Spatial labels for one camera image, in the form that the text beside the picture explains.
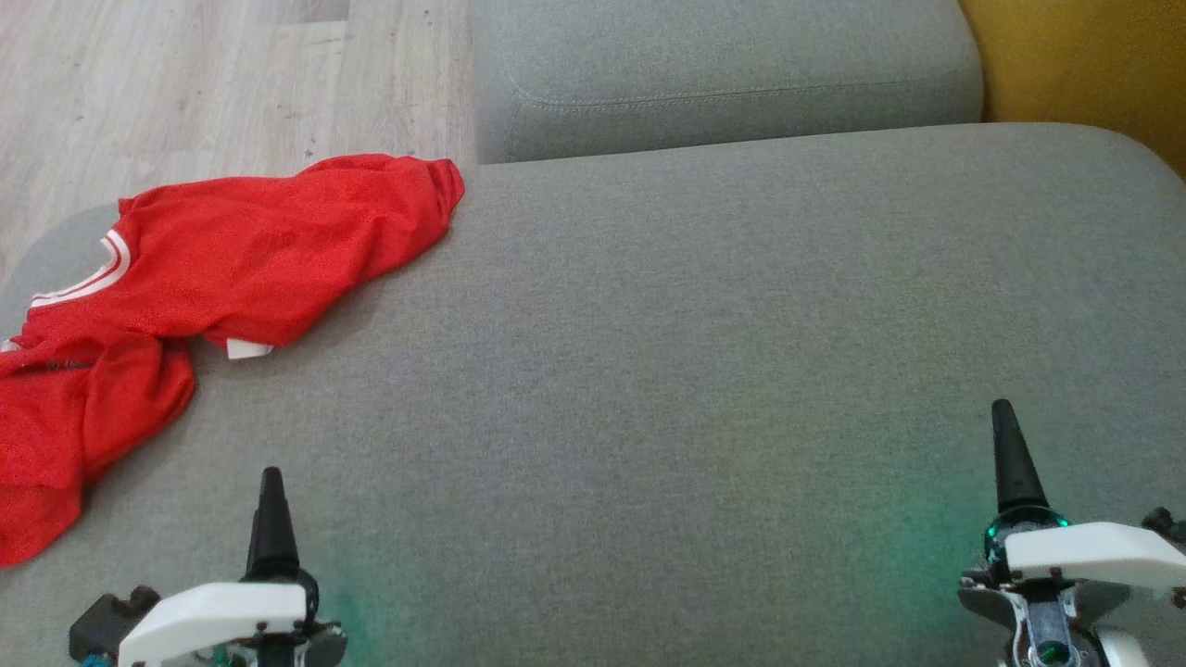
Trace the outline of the large grey sofa seat cushion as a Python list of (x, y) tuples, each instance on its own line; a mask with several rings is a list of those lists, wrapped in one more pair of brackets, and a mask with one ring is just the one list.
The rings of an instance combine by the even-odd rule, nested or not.
[(477, 166), (448, 236), (198, 387), (0, 667), (246, 566), (262, 470), (347, 667), (991, 667), (958, 578), (1008, 398), (1075, 521), (1186, 515), (1186, 182), (1072, 125)]

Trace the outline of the yellow fabric furniture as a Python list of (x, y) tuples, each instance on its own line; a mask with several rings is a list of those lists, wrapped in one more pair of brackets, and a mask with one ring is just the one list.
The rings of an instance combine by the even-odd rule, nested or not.
[(1121, 132), (1186, 182), (1186, 0), (959, 0), (987, 122)]

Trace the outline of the grey sofa cushion with seam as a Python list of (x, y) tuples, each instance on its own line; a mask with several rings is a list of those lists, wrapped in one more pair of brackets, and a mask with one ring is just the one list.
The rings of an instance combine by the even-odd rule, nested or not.
[(474, 0), (482, 164), (978, 122), (958, 0)]

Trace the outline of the red jersey with white stripes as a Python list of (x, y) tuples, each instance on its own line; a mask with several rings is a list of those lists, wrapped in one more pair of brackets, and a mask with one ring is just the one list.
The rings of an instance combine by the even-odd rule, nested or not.
[(123, 199), (84, 282), (36, 296), (0, 368), (71, 358), (113, 333), (288, 347), (340, 296), (436, 244), (463, 201), (448, 159), (330, 157), (296, 176), (228, 177)]

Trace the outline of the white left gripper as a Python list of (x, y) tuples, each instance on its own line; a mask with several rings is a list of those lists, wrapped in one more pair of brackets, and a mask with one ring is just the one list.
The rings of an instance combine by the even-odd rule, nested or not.
[(122, 640), (119, 667), (321, 667), (319, 591), (300, 570), (283, 474), (267, 466), (253, 515), (246, 578), (164, 598)]

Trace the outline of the red shorts with white bands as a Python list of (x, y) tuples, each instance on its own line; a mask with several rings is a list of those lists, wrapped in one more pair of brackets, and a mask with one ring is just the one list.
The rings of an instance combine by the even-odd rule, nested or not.
[(36, 558), (84, 494), (195, 396), (183, 341), (145, 333), (0, 343), (0, 567)]

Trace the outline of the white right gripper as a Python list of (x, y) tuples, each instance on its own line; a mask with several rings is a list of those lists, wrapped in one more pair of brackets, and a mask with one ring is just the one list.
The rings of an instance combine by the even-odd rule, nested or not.
[(984, 557), (991, 566), (1003, 568), (1008, 582), (1186, 586), (1186, 550), (1141, 523), (1071, 523), (1048, 510), (1041, 478), (1007, 398), (991, 401), (991, 455), (997, 512), (1007, 514), (984, 532)]

